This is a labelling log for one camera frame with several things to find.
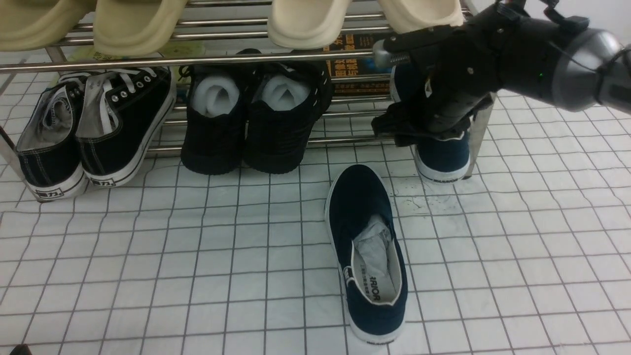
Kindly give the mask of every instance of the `shoe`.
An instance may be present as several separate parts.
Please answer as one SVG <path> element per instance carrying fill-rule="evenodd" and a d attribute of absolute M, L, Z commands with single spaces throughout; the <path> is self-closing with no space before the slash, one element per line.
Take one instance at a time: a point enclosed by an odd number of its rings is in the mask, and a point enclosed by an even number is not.
<path fill-rule="evenodd" d="M 464 23 L 460 0 L 379 0 L 379 5 L 397 33 Z"/>
<path fill-rule="evenodd" d="M 324 218 L 353 333 L 371 344 L 394 341 L 405 322 L 408 281 L 379 175 L 365 165 L 344 170 L 331 186 Z"/>
<path fill-rule="evenodd" d="M 239 54 L 260 54 L 246 49 Z M 247 64 L 190 66 L 181 74 L 191 77 L 186 109 L 186 137 L 182 163 L 189 170 L 221 175 L 241 164 L 245 143 L 248 94 L 254 66 Z"/>
<path fill-rule="evenodd" d="M 0 51 L 29 51 L 63 39 L 97 0 L 0 0 Z"/>
<path fill-rule="evenodd" d="M 111 188 L 131 180 L 154 134 L 175 104 L 168 68 L 115 69 L 86 84 L 75 138 L 93 184 Z"/>
<path fill-rule="evenodd" d="M 94 48 L 113 56 L 144 56 L 170 39 L 188 0 L 98 0 Z"/>
<path fill-rule="evenodd" d="M 273 0 L 268 37 L 277 45 L 318 49 L 333 43 L 352 0 Z"/>
<path fill-rule="evenodd" d="M 392 69 L 390 93 L 395 102 L 411 99 L 418 90 L 423 90 L 422 86 L 422 74 L 411 64 Z M 419 138 L 412 149 L 419 175 L 431 182 L 455 183 L 469 171 L 469 131 L 449 140 Z"/>
<path fill-rule="evenodd" d="M 325 62 L 261 64 L 249 105 L 243 160 L 270 174 L 300 165 L 311 129 L 331 105 L 333 86 Z"/>
<path fill-rule="evenodd" d="M 27 185 L 41 200 L 84 192 L 88 180 L 74 133 L 83 109 L 85 83 L 94 73 L 70 73 L 39 98 L 15 146 Z"/>

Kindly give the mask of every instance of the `black canvas sneaker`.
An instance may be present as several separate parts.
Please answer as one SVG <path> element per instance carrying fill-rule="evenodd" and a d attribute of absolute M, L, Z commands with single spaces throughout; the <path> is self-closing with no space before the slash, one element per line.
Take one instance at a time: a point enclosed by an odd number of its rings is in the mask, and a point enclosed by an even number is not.
<path fill-rule="evenodd" d="M 405 322 L 408 282 L 379 175 L 365 165 L 344 170 L 331 186 L 324 218 L 353 333 L 371 344 L 394 341 Z"/>
<path fill-rule="evenodd" d="M 246 49 L 238 54 L 260 54 Z M 182 163 L 206 175 L 226 174 L 241 164 L 245 142 L 248 85 L 255 64 L 185 67 L 191 77 Z"/>
<path fill-rule="evenodd" d="M 300 61 L 261 64 L 257 77 L 243 160 L 284 174 L 300 165 L 313 125 L 331 105 L 331 77 L 325 62 Z"/>
<path fill-rule="evenodd" d="M 83 108 L 85 83 L 94 72 L 63 75 L 39 98 L 15 146 L 27 185 L 42 200 L 84 192 L 87 184 L 74 141 Z"/>
<path fill-rule="evenodd" d="M 92 183 L 111 188 L 131 180 L 174 104 L 175 76 L 168 68 L 115 69 L 91 77 L 75 137 Z"/>

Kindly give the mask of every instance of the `robotic arm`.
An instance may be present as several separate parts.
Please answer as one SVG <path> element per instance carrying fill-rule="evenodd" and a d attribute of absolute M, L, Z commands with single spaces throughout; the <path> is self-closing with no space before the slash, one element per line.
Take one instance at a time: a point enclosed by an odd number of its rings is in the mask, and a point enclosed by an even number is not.
<path fill-rule="evenodd" d="M 550 21 L 531 18 L 525 0 L 496 0 L 461 27 L 438 26 L 375 43 L 380 67 L 412 63 L 425 78 L 412 99 L 375 118 L 376 135 L 399 146 L 418 136 L 459 136 L 471 116 L 505 88 L 568 111 L 595 103 L 631 113 L 631 48 L 587 18 L 565 18 L 548 5 Z"/>

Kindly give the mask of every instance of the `slipper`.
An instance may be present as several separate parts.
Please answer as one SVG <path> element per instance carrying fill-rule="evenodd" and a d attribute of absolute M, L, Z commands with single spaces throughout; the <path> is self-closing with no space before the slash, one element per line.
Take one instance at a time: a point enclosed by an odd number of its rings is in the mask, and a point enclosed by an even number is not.
<path fill-rule="evenodd" d="M 58 42 L 97 0 L 0 0 L 0 51 L 29 51 Z"/>
<path fill-rule="evenodd" d="M 316 49 L 333 43 L 351 0 L 273 0 L 268 37 L 277 45 Z"/>
<path fill-rule="evenodd" d="M 459 0 L 379 0 L 379 4 L 397 33 L 464 23 Z"/>
<path fill-rule="evenodd" d="M 188 0 L 98 0 L 94 47 L 113 56 L 144 56 L 164 46 Z"/>

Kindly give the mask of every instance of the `white wall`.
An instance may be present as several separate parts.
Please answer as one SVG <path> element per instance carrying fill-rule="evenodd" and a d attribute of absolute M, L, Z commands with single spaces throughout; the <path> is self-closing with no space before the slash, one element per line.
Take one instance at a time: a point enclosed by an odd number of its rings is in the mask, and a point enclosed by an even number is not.
<path fill-rule="evenodd" d="M 494 0 L 465 0 L 475 9 L 482 10 L 494 3 Z M 526 11 L 535 18 L 545 18 L 545 5 L 540 0 L 526 1 Z M 557 6 L 564 16 L 584 16 L 591 20 L 594 28 L 611 31 L 627 44 L 631 42 L 631 1 L 629 0 L 561 0 Z"/>

